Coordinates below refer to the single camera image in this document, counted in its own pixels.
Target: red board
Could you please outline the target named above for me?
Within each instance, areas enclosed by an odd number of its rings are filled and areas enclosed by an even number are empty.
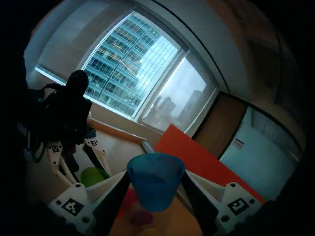
[[[230,182],[236,182],[258,201],[265,202],[245,181],[174,125],[168,127],[154,150],[180,158],[187,170],[224,187]]]

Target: wall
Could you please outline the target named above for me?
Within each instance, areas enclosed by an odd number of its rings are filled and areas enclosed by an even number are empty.
[[[233,145],[235,138],[244,143]],[[293,173],[296,162],[269,139],[242,123],[220,161],[243,179],[266,201],[274,200]]]
[[[245,111],[246,105],[220,93],[210,115],[204,120],[193,139],[219,158],[233,138]]]
[[[30,87],[35,86],[38,81],[32,78],[32,73],[44,48],[52,35],[64,20],[71,15],[85,0],[66,0],[55,7],[33,30],[32,38],[24,52],[27,82]]]

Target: skyscraper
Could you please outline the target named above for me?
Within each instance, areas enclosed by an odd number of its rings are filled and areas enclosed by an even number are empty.
[[[183,126],[186,126],[186,123],[191,120],[191,117],[195,116],[195,113],[192,110],[196,102],[199,100],[200,96],[201,96],[201,91],[195,90],[193,94],[190,96],[184,109],[181,111],[180,115],[178,116],[177,121],[179,121]]]
[[[131,15],[99,46],[84,71],[86,93],[132,116],[177,49],[143,20]]]

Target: wooden table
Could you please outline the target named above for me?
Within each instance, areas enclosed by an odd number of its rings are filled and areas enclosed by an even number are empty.
[[[145,229],[156,229],[161,236],[202,236],[197,220],[176,197],[165,211],[150,212],[153,215],[153,222],[151,224],[141,227],[130,224],[131,215],[141,209],[138,202],[134,203],[129,212],[125,212],[124,215],[116,218],[109,235],[136,236]]]

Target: white wall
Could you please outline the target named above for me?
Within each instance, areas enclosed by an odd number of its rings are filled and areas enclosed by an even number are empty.
[[[35,29],[25,52],[25,68],[27,74],[27,82],[30,87],[35,86],[38,81],[34,81],[32,73],[37,64],[44,48],[53,36],[58,27],[80,7],[85,0],[65,0],[51,11]]]
[[[244,143],[240,150],[233,145],[235,138]],[[244,122],[235,138],[220,161],[266,201],[274,200],[292,175],[296,162]]]

